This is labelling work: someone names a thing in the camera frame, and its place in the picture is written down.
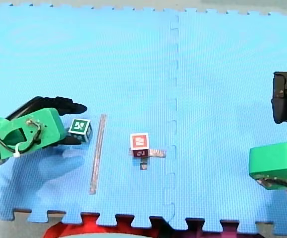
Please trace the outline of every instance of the red cube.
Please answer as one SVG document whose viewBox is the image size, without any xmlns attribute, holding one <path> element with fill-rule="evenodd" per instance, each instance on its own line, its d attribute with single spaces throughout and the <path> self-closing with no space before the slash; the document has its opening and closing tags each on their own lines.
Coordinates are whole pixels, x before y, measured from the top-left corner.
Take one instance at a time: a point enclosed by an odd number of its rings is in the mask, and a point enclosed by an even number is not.
<svg viewBox="0 0 287 238">
<path fill-rule="evenodd" d="M 130 135 L 130 150 L 134 157 L 149 156 L 149 135 L 148 133 L 137 133 Z"/>
</svg>

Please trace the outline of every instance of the metal rod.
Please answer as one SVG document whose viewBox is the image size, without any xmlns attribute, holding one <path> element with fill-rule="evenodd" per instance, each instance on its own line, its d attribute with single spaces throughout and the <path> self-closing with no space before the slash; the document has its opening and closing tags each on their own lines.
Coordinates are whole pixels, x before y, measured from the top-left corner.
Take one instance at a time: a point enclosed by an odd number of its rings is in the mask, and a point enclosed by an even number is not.
<svg viewBox="0 0 287 238">
<path fill-rule="evenodd" d="M 90 194 L 96 194 L 96 190 L 97 190 L 99 162 L 100 162 L 100 155 L 102 152 L 103 135 L 104 135 L 104 128 L 106 124 L 106 117 L 107 116 L 105 114 L 102 114 L 100 116 L 96 148 L 95 148 L 94 160 L 93 160 L 93 173 L 92 173 L 92 179 L 91 179 L 91 184 L 90 184 Z"/>
</svg>

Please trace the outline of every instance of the cube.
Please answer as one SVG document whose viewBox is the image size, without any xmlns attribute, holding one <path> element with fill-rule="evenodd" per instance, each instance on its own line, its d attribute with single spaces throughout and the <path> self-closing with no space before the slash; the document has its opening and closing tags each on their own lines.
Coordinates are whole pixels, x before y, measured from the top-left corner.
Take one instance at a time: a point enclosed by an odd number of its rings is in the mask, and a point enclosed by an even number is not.
<svg viewBox="0 0 287 238">
<path fill-rule="evenodd" d="M 148 133 L 136 133 L 130 135 L 130 150 L 134 157 L 149 156 L 149 135 Z"/>
<path fill-rule="evenodd" d="M 92 132 L 92 127 L 90 124 L 90 120 L 78 119 L 78 118 L 73 119 L 70 129 L 69 129 L 69 134 L 71 136 L 85 143 L 89 141 L 91 132 Z"/>
</svg>

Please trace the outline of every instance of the gray floor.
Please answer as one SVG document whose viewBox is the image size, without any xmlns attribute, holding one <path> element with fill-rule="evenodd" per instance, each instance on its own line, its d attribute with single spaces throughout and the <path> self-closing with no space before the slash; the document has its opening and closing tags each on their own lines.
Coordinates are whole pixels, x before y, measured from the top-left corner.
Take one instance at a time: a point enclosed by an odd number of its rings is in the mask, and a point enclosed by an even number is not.
<svg viewBox="0 0 287 238">
<path fill-rule="evenodd" d="M 14 0 L 12 3 L 17 5 L 21 2 L 29 2 L 28 0 Z M 123 6 L 133 6 L 136 9 L 143 7 L 154 7 L 156 10 L 164 8 L 173 8 L 184 10 L 185 8 L 195 7 L 198 11 L 205 11 L 207 8 L 215 8 L 219 12 L 227 10 L 238 10 L 240 13 L 248 11 L 259 11 L 267 14 L 271 11 L 287 14 L 287 0 L 53 0 L 53 1 L 31 1 L 34 5 L 41 2 L 49 2 L 54 6 L 60 4 L 70 4 L 73 6 L 92 5 L 93 7 L 114 6 L 120 8 Z M 0 221 L 0 238 L 40 238 L 44 231 L 52 224 L 58 222 L 59 218 L 50 218 L 47 224 L 33 224 L 26 221 L 28 215 L 16 214 L 14 222 Z M 259 224 L 260 234 L 265 238 L 281 238 L 281 236 L 272 235 L 272 225 Z"/>
</svg>

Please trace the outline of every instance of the black cable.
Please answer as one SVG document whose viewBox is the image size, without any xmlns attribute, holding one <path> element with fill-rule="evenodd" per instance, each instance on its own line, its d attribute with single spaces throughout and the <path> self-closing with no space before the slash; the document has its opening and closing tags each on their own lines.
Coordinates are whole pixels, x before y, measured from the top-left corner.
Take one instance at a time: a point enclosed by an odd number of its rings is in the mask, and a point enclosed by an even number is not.
<svg viewBox="0 0 287 238">
<path fill-rule="evenodd" d="M 20 153 L 20 154 L 23 154 L 23 153 L 25 153 L 25 152 L 28 152 L 28 151 L 34 146 L 34 144 L 37 143 L 37 142 L 40 140 L 40 139 L 39 139 L 39 136 L 40 136 L 41 132 L 42 132 L 42 130 L 39 128 L 39 129 L 37 130 L 37 132 L 35 133 L 35 135 L 34 135 L 32 141 L 31 141 L 30 144 L 28 145 L 28 147 L 25 148 L 24 150 L 19 151 L 19 153 Z M 13 148 L 11 148 L 10 146 L 8 146 L 1 138 L 0 138 L 0 144 L 1 144 L 4 148 L 6 148 L 8 151 L 11 151 L 12 153 L 15 153 L 15 152 L 16 152 L 15 149 L 13 149 Z"/>
</svg>

